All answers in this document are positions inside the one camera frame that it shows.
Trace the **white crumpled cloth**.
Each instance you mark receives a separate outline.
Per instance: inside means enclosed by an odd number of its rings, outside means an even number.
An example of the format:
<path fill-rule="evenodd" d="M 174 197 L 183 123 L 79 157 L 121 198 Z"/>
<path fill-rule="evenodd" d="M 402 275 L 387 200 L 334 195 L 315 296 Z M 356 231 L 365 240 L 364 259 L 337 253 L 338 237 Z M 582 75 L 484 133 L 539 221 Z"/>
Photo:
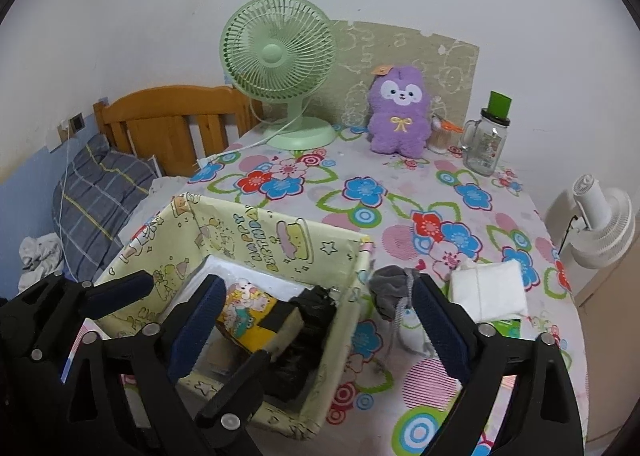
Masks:
<path fill-rule="evenodd" d="M 62 242 L 55 233 L 37 238 L 25 237 L 18 248 L 18 254 L 22 261 L 18 292 L 25 291 L 51 274 L 63 271 Z"/>

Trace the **white floor fan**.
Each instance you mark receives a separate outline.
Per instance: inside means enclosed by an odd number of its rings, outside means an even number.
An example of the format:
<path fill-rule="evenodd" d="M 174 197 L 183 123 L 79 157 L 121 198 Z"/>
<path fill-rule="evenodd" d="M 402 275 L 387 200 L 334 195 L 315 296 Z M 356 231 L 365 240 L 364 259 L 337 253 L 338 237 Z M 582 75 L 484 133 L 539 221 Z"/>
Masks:
<path fill-rule="evenodd" d="M 634 240 L 636 218 L 630 196 L 620 188 L 602 188 L 591 173 L 572 186 L 576 216 L 567 225 L 570 254 L 587 270 L 599 271 L 620 260 Z"/>

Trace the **grey drawstring pouch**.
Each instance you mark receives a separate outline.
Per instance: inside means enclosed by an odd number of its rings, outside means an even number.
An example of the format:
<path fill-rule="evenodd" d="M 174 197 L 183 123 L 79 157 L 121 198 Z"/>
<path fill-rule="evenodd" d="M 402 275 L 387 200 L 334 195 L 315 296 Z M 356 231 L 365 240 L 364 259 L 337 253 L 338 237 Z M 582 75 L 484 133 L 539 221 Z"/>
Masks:
<path fill-rule="evenodd" d="M 408 353 L 424 358 L 435 356 L 431 339 L 412 304 L 412 288 L 419 276 L 420 272 L 415 268 L 389 265 L 375 271 L 369 280 L 375 309 L 383 320 L 390 323 L 387 355 L 398 344 Z"/>

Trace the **floral tablecloth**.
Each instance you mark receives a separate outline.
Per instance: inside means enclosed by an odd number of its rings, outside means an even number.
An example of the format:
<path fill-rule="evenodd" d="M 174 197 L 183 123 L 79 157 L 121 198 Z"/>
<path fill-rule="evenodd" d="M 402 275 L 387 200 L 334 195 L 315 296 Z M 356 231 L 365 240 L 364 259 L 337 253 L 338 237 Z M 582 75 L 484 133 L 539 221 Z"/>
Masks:
<path fill-rule="evenodd" d="M 255 133 L 215 158 L 178 193 L 228 200 L 344 228 L 373 242 L 370 272 L 415 268 L 442 288 L 463 261 L 521 265 L 528 315 L 521 337 L 552 335 L 589 408 L 584 336 L 563 263 L 532 200 L 508 168 L 479 176 L 456 150 L 418 159 L 373 153 L 367 132 L 340 127 L 312 150 L 276 150 Z M 257 427 L 269 455 L 417 455 L 459 391 L 434 358 L 398 344 L 367 294 L 326 422 L 299 441 Z"/>

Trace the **wooden bed headboard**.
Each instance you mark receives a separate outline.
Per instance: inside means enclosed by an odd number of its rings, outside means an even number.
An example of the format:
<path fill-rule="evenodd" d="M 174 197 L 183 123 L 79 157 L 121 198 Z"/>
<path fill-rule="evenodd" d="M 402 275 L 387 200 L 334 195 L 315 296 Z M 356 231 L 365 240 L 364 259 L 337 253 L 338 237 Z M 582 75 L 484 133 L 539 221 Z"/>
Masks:
<path fill-rule="evenodd" d="M 196 151 L 190 131 L 194 121 L 204 153 L 229 146 L 224 118 L 234 118 L 239 135 L 262 116 L 262 104 L 231 86 L 158 86 L 93 105 L 96 124 L 115 150 L 153 157 L 168 176 L 192 176 Z"/>

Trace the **patterned beige wall sheet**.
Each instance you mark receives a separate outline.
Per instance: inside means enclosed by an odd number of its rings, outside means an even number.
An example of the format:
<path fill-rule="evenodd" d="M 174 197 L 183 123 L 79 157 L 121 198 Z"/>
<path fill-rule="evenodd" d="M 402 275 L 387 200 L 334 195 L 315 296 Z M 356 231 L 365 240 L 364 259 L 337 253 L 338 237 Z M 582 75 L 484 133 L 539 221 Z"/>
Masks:
<path fill-rule="evenodd" d="M 412 28 L 336 20 L 336 61 L 331 75 L 314 92 L 308 114 L 331 124 L 363 126 L 374 71 L 382 66 L 418 68 L 431 95 L 431 109 L 462 124 L 469 108 L 480 48 L 475 44 L 424 34 Z"/>

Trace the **toothpick holder orange lid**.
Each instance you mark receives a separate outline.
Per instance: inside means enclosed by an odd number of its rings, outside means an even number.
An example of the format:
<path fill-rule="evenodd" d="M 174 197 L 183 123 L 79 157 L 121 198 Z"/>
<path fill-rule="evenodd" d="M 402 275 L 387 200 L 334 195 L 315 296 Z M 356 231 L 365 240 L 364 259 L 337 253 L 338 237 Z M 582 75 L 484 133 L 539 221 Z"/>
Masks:
<path fill-rule="evenodd" d="M 426 141 L 426 148 L 435 154 L 444 154 L 454 140 L 462 135 L 462 132 L 462 127 L 433 114 L 431 116 L 431 135 Z"/>

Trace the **glass jar green lid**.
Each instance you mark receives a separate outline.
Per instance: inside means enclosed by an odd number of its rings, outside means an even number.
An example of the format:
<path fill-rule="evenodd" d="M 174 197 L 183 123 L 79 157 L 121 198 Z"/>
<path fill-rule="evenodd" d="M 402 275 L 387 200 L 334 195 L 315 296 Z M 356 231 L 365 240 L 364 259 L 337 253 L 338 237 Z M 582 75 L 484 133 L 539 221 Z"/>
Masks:
<path fill-rule="evenodd" d="M 508 135 L 511 103 L 508 96 L 491 91 L 480 119 L 465 123 L 459 146 L 466 168 L 481 176 L 495 172 Z"/>

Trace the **black item in box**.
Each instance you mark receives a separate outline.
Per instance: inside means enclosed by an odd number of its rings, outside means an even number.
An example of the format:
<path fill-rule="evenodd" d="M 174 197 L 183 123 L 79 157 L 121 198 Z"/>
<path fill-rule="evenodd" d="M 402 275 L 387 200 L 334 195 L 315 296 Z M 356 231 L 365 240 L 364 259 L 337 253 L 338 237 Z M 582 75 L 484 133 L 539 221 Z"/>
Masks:
<path fill-rule="evenodd" d="M 318 369 L 336 304 L 326 288 L 314 286 L 290 301 L 278 301 L 258 325 L 280 334 L 293 312 L 299 312 L 303 327 L 270 364 L 264 381 L 265 395 L 281 403 L 296 400 Z"/>

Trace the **purple plush toy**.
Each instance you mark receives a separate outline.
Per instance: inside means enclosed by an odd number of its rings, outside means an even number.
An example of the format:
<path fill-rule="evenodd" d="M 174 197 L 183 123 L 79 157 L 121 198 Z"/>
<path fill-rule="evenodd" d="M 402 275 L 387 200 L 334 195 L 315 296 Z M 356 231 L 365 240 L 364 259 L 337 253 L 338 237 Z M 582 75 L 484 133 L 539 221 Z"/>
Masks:
<path fill-rule="evenodd" d="M 372 152 L 420 158 L 432 133 L 431 95 L 420 70 L 411 65 L 393 66 L 372 82 L 368 102 Z"/>

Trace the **green desk fan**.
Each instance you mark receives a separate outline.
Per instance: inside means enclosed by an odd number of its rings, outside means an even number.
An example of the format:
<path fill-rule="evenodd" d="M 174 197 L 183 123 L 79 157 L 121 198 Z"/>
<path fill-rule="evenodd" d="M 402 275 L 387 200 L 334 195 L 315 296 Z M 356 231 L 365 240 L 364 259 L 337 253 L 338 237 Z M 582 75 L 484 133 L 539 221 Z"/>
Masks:
<path fill-rule="evenodd" d="M 330 20 L 307 0 L 250 0 L 224 25 L 219 55 L 235 88 L 252 102 L 284 105 L 266 142 L 280 150 L 312 150 L 335 140 L 332 124 L 307 114 L 336 57 Z"/>

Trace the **green tissue pack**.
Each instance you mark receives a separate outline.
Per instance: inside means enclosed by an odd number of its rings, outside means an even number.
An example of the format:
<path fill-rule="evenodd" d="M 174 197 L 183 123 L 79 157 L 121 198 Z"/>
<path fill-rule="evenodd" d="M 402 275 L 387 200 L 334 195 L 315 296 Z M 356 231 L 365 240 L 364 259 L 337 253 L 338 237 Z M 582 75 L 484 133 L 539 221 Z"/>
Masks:
<path fill-rule="evenodd" d="M 496 331 L 506 338 L 521 338 L 521 324 L 520 318 L 510 318 L 510 320 L 493 320 L 491 325 L 496 328 Z"/>

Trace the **yellow fabric storage box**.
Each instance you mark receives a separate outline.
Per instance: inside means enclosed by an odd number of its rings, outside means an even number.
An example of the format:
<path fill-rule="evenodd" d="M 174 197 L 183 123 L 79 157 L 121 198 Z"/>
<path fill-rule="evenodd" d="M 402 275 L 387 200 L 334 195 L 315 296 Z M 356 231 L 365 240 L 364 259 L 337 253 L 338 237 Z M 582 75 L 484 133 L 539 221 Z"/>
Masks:
<path fill-rule="evenodd" d="M 139 228 L 99 278 L 106 283 L 139 270 L 152 275 L 145 298 L 98 321 L 112 338 L 161 322 L 171 302 L 206 260 L 226 261 L 277 285 L 326 288 L 337 304 L 311 389 L 297 412 L 262 403 L 251 422 L 291 439 L 312 439 L 326 422 L 352 348 L 360 297 L 370 272 L 372 240 L 344 228 L 200 194 L 183 193 Z"/>

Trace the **plaid blue pillow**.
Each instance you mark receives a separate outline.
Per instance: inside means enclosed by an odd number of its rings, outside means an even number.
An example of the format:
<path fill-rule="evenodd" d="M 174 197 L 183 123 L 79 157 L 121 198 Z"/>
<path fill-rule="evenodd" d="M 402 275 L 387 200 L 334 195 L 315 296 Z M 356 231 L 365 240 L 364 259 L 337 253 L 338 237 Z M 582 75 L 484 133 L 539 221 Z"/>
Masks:
<path fill-rule="evenodd" d="M 52 218 L 75 280 L 93 282 L 117 257 L 118 233 L 157 177 L 153 157 L 121 153 L 102 134 L 70 161 L 53 193 Z"/>

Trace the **white towel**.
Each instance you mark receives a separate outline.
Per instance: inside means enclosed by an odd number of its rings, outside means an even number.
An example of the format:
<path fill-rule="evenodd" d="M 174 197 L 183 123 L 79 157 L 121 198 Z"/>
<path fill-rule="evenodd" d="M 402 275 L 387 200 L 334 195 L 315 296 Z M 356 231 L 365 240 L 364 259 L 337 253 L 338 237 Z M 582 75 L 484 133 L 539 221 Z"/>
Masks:
<path fill-rule="evenodd" d="M 450 273 L 449 301 L 478 323 L 521 320 L 528 315 L 521 265 L 463 261 Z"/>

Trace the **colourful cartoon packet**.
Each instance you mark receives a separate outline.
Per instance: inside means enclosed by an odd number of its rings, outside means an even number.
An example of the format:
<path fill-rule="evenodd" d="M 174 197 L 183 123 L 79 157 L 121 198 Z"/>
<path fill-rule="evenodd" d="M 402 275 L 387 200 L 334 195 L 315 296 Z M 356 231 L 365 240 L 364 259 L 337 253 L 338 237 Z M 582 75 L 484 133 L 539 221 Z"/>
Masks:
<path fill-rule="evenodd" d="M 217 318 L 217 327 L 231 342 L 248 353 L 254 353 L 274 337 L 272 330 L 259 323 L 277 303 L 276 298 L 240 278 L 227 290 L 226 302 Z"/>

